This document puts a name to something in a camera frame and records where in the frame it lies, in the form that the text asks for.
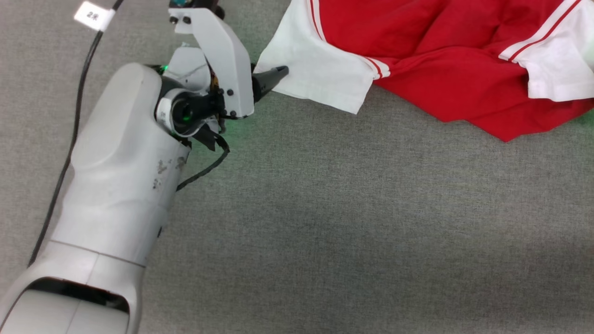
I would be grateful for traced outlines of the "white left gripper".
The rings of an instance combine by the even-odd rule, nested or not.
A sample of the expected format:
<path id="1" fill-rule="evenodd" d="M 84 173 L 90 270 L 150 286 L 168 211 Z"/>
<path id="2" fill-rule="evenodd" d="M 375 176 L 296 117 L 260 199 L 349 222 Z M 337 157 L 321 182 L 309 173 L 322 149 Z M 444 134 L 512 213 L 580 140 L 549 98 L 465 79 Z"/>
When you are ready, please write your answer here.
<path id="1" fill-rule="evenodd" d="M 177 34 L 192 35 L 198 47 L 179 47 L 164 70 L 190 91 L 210 91 L 224 99 L 225 118 L 243 119 L 254 112 L 259 102 L 280 83 L 290 70 L 277 66 L 253 73 L 246 48 L 224 21 L 226 11 L 217 0 L 170 0 L 169 21 Z"/>

